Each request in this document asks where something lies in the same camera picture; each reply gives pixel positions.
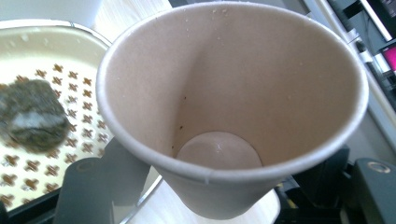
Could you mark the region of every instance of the cup bottom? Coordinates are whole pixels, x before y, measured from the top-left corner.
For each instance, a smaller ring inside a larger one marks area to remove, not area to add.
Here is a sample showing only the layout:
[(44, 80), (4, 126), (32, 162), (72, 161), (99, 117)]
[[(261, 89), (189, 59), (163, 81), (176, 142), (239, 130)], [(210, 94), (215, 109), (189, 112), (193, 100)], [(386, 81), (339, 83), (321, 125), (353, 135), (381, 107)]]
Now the cup bottom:
[(177, 153), (177, 159), (217, 170), (262, 167), (260, 157), (250, 143), (224, 132), (196, 135)]

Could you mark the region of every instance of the white surface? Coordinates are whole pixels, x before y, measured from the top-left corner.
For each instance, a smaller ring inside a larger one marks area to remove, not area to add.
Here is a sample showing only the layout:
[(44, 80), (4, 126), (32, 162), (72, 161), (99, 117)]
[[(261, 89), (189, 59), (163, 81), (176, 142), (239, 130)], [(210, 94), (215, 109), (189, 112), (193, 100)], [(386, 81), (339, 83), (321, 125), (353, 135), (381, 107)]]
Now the white surface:
[(358, 130), (346, 141), (351, 148), (351, 161), (360, 158), (373, 158), (396, 164), (396, 157), (387, 140), (379, 131), (371, 113), (366, 113)]
[(113, 42), (130, 26), (171, 8), (167, 0), (104, 0), (93, 29)]
[(52, 19), (91, 27), (103, 0), (0, 0), (0, 21)]
[(209, 224), (209, 223), (248, 223), (265, 224), (273, 223), (279, 211), (279, 201), (272, 190), (262, 197), (244, 215), (229, 220), (212, 220), (199, 217), (190, 211), (177, 197), (166, 182), (154, 191), (147, 203), (140, 209), (129, 224), (140, 223), (189, 223), (189, 224)]

